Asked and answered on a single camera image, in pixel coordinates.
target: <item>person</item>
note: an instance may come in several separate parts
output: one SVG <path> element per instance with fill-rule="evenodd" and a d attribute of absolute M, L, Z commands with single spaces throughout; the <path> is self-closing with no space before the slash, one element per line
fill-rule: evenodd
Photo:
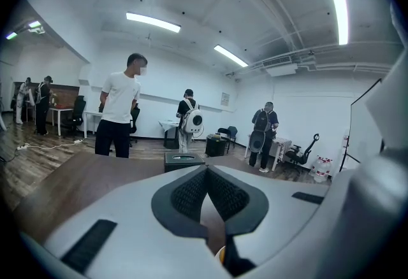
<path fill-rule="evenodd" d="M 15 113 L 15 122 L 18 125 L 22 125 L 23 122 L 21 121 L 21 110 L 24 104 L 24 98 L 28 93 L 28 85 L 31 83 L 31 78 L 27 78 L 25 82 L 21 83 L 20 89 L 18 90 L 17 94 L 17 103 L 16 103 L 16 113 Z"/>
<path fill-rule="evenodd" d="M 96 131 L 95 154 L 109 155 L 110 145 L 115 144 L 116 157 L 129 158 L 131 110 L 140 96 L 140 83 L 136 75 L 147 71 L 147 59 L 131 54 L 125 72 L 109 75 L 101 92 L 102 119 Z"/>
<path fill-rule="evenodd" d="M 51 76 L 48 75 L 44 77 L 44 81 L 42 81 L 36 89 L 36 132 L 39 135 L 48 134 L 45 128 L 45 121 L 50 105 L 50 96 L 53 94 L 52 90 L 50 90 L 50 84 L 52 82 Z"/>
<path fill-rule="evenodd" d="M 181 100 L 178 104 L 178 110 L 176 114 L 176 116 L 180 119 L 180 124 L 178 125 L 178 152 L 181 154 L 188 153 L 191 139 L 193 138 L 192 133 L 186 133 L 182 130 L 183 118 L 185 114 L 190 110 L 190 107 L 186 103 L 186 99 L 190 101 L 193 108 L 196 106 L 196 101 L 193 99 L 193 94 L 193 90 L 187 89 L 184 92 L 184 99 Z"/>
<path fill-rule="evenodd" d="M 264 110 L 268 113 L 269 124 L 271 125 L 271 128 L 267 132 L 265 132 L 265 142 L 263 143 L 263 147 L 262 147 L 262 159 L 261 159 L 261 167 L 259 171 L 261 171 L 262 173 L 267 173 L 268 170 L 266 169 L 266 165 L 268 164 L 269 151 L 272 146 L 273 139 L 276 136 L 276 128 L 278 128 L 279 122 L 278 122 L 278 116 L 276 112 L 273 111 L 273 103 L 267 102 L 265 104 Z M 255 124 L 255 121 L 258 115 L 261 113 L 261 111 L 262 109 L 259 109 L 255 113 L 254 117 L 252 118 L 253 124 Z M 252 167 L 255 166 L 257 156 L 258 156 L 258 153 L 251 152 L 251 156 L 249 157 L 250 166 Z"/>

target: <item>black shirt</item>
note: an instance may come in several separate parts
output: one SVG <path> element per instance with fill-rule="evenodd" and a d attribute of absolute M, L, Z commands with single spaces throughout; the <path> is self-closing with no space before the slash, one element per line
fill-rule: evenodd
<path fill-rule="evenodd" d="M 256 118 L 257 118 L 258 115 L 261 113 L 261 110 L 262 110 L 262 109 L 259 109 L 259 110 L 255 113 L 255 115 L 253 116 L 253 118 L 252 118 L 252 123 L 253 123 L 253 124 L 255 124 Z M 266 131 L 266 132 L 265 132 L 265 136 L 266 136 L 267 138 L 273 138 L 273 137 L 275 136 L 275 134 L 276 134 L 276 131 L 273 130 L 273 127 L 272 127 L 272 126 L 273 126 L 274 124 L 276 124 L 276 123 L 279 124 L 279 122 L 278 122 L 278 115 L 276 115 L 276 112 L 273 111 L 273 112 L 271 112 L 271 113 L 269 114 L 268 118 L 269 118 L 269 124 L 270 124 L 271 128 L 269 129 L 269 131 Z"/>
<path fill-rule="evenodd" d="M 192 98 L 188 98 L 188 100 L 190 100 L 191 106 L 194 108 L 196 106 L 196 101 Z M 178 128 L 181 128 L 181 125 L 183 123 L 183 117 L 184 115 L 190 110 L 190 108 L 188 107 L 187 103 L 184 100 L 181 100 L 180 103 L 178 104 L 178 110 L 177 113 L 181 114 L 181 118 L 180 118 L 180 124 L 178 125 Z"/>

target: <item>ceiling light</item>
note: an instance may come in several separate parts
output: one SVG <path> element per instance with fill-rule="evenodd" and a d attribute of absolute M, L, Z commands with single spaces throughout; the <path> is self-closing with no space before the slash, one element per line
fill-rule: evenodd
<path fill-rule="evenodd" d="M 248 66 L 248 64 L 241 59 L 239 59 L 237 56 L 231 54 L 228 50 L 225 50 L 222 46 L 217 45 L 214 47 L 215 50 L 218 52 L 222 53 L 224 56 L 227 56 L 229 59 L 232 59 L 234 62 L 242 66 L 243 68 Z"/>
<path fill-rule="evenodd" d="M 347 15 L 346 0 L 334 0 L 336 7 L 337 26 L 339 28 L 339 45 L 349 42 L 349 18 Z"/>
<path fill-rule="evenodd" d="M 158 27 L 162 27 L 164 29 L 173 31 L 173 32 L 179 32 L 181 29 L 181 26 L 179 25 L 175 25 L 175 24 L 171 24 L 165 21 L 161 21 L 158 20 L 156 18 L 152 18 L 152 17 L 144 17 L 143 15 L 138 15 L 138 14 L 133 14 L 133 13 L 126 13 L 126 18 L 128 20 L 132 20 L 132 21 L 138 21 L 138 22 L 143 22 L 143 23 L 148 23 L 148 24 L 152 24 L 152 25 L 156 25 Z"/>
<path fill-rule="evenodd" d="M 12 33 L 10 33 L 7 37 L 6 37 L 6 39 L 13 39 L 15 36 L 17 35 L 17 33 L 15 33 L 15 32 L 12 32 Z"/>
<path fill-rule="evenodd" d="M 35 21 L 33 23 L 30 23 L 28 26 L 29 27 L 39 27 L 41 25 L 41 23 L 39 23 L 38 21 Z"/>

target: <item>white shirt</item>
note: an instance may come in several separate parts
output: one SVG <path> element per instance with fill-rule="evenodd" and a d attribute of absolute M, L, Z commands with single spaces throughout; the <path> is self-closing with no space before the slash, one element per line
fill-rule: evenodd
<path fill-rule="evenodd" d="M 28 93 L 28 88 L 25 82 L 21 83 L 20 90 L 18 90 L 17 99 L 23 100 L 24 96 Z"/>
<path fill-rule="evenodd" d="M 108 94 L 102 119 L 114 123 L 129 123 L 133 100 L 139 100 L 140 83 L 123 72 L 109 75 L 102 88 Z"/>

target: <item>black office chair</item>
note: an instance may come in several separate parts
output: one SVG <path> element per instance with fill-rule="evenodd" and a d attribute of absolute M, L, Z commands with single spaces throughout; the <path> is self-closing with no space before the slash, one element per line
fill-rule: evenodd
<path fill-rule="evenodd" d="M 225 147 L 227 149 L 227 154 L 228 154 L 228 151 L 230 150 L 230 143 L 231 143 L 231 131 L 229 129 L 219 128 L 217 131 L 217 134 L 226 135 L 226 136 L 221 136 L 221 137 L 227 141 L 227 144 Z"/>
<path fill-rule="evenodd" d="M 300 176 L 300 170 L 296 167 L 297 164 L 305 164 L 307 162 L 307 159 L 309 158 L 309 154 L 311 153 L 311 149 L 313 147 L 313 144 L 319 141 L 319 135 L 315 134 L 313 136 L 313 142 L 310 144 L 307 149 L 304 151 L 303 154 L 299 155 L 301 147 L 298 145 L 294 145 L 296 148 L 291 148 L 292 150 L 288 151 L 285 153 L 285 156 L 290 158 L 290 161 L 293 162 L 295 165 L 295 169 L 298 172 L 298 176 Z"/>
<path fill-rule="evenodd" d="M 231 141 L 233 142 L 232 147 L 235 148 L 235 141 L 237 140 L 238 129 L 235 126 L 229 126 L 228 129 L 231 131 Z"/>
<path fill-rule="evenodd" d="M 131 116 L 132 116 L 132 128 L 130 128 L 130 134 L 134 134 L 136 131 L 137 131 L 137 127 L 136 127 L 136 120 L 138 119 L 138 116 L 139 116 L 139 113 L 140 113 L 140 109 L 139 109 L 139 104 L 138 103 L 136 103 L 136 106 L 133 108 L 133 110 L 130 112 L 130 114 L 131 114 Z M 132 145 L 132 140 L 135 142 L 135 143 L 137 143 L 138 142 L 138 140 L 136 139 L 136 138 L 134 138 L 134 137 L 130 137 L 130 140 L 129 140 L 129 146 L 130 147 L 133 147 L 133 145 Z"/>
<path fill-rule="evenodd" d="M 77 126 L 80 126 L 84 122 L 82 118 L 82 113 L 85 110 L 86 104 L 87 103 L 86 101 L 84 101 L 84 96 L 76 97 L 75 102 L 74 102 L 74 110 L 72 111 L 72 116 L 67 119 L 62 120 L 62 123 L 65 126 L 69 127 L 69 131 L 65 133 L 64 137 L 72 134 L 75 139 L 75 133 L 77 132 Z"/>

